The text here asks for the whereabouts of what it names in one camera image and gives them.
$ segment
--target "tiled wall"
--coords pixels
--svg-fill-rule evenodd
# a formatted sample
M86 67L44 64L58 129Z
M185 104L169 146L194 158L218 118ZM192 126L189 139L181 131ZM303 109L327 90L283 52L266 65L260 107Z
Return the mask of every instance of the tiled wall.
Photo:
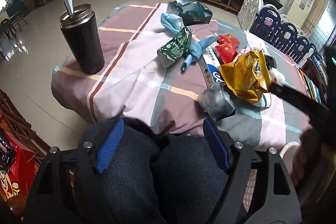
M317 24L314 32L309 37L310 43L316 46L318 52L325 44L329 45L336 33L336 3L329 0L327 7Z

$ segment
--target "dark green box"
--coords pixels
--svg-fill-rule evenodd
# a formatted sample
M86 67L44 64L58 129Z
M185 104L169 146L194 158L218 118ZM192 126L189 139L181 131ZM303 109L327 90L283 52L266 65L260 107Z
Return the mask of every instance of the dark green box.
M209 10L203 3L195 0L168 2L166 13L182 17L185 26L209 23L212 18L211 10Z

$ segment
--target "red gift box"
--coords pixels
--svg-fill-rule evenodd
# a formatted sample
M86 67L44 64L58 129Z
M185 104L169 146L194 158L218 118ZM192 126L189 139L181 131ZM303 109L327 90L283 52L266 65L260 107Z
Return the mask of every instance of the red gift box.
M240 42L237 38L235 38L232 34L220 35L217 40L218 46L215 47L220 60L224 64L231 63L234 58L237 56L237 51L235 47L237 47Z
M15 150L15 159L9 172L0 171L1 187L7 199L18 195L28 194L34 180L35 153L24 146L12 134L5 132Z

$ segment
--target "stainless steel tumbler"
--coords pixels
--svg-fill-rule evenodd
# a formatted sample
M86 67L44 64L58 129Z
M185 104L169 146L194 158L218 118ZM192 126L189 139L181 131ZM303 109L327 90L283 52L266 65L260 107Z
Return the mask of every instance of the stainless steel tumbler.
M60 29L82 70L88 75L95 74L105 64L95 12L90 4L73 7L72 0L64 3L67 12L59 18Z

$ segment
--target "tile floor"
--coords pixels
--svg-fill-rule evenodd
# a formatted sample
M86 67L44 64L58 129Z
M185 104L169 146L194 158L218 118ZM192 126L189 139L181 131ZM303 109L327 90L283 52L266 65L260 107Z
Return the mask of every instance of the tile floor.
M73 0L73 3L91 4L99 24L115 7L130 1L167 3L174 0ZM211 5L208 7L214 18L239 27L234 14ZM29 13L25 17L28 25L21 24L21 40L12 41L18 47L8 48L11 58L0 62L0 88L32 124L33 130L50 146L58 146L61 150L75 148L89 127L75 112L59 105L50 90L53 68L71 53L59 29L59 17L64 11L63 0L52 0Z

